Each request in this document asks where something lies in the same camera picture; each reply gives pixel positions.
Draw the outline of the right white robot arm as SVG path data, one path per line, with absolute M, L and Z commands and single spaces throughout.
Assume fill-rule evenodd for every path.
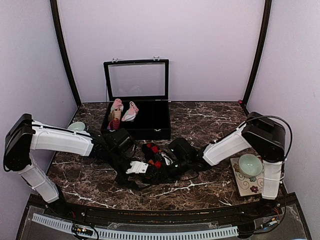
M 168 148 L 176 161 L 167 166 L 169 176 L 178 177 L 189 170 L 206 171 L 221 161 L 246 149 L 253 149 L 263 164 L 262 201 L 255 205 L 255 213 L 266 217 L 275 208 L 280 183 L 284 177 L 284 163 L 291 147 L 286 147 L 286 130 L 291 126 L 284 119 L 273 115 L 251 112 L 247 119 L 229 134 L 213 140 L 197 150 L 179 137 Z

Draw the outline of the black argyle sock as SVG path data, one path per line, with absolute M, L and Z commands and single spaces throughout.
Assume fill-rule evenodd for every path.
M 163 184 L 168 179 L 165 170 L 165 160 L 161 155 L 161 150 L 153 142 L 142 145 L 145 162 L 148 164 L 145 174 L 142 176 L 144 184 Z

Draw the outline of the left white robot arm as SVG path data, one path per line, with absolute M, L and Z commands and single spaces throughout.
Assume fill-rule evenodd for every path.
M 148 165 L 126 156 L 126 151 L 134 145 L 134 139 L 122 128 L 108 134 L 70 130 L 35 121 L 31 114 L 25 113 L 5 137 L 3 169 L 17 172 L 46 203 L 51 204 L 51 210 L 58 217 L 67 218 L 71 213 L 70 206 L 62 200 L 63 194 L 57 185 L 37 166 L 31 152 L 47 150 L 99 159 L 116 171 L 116 181 L 120 185 L 138 189 L 128 176 L 146 173 Z

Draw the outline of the pink patterned sock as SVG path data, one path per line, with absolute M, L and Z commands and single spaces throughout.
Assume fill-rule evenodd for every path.
M 123 115 L 122 122 L 132 122 L 138 115 L 139 109 L 133 101 L 129 102 L 129 109 Z

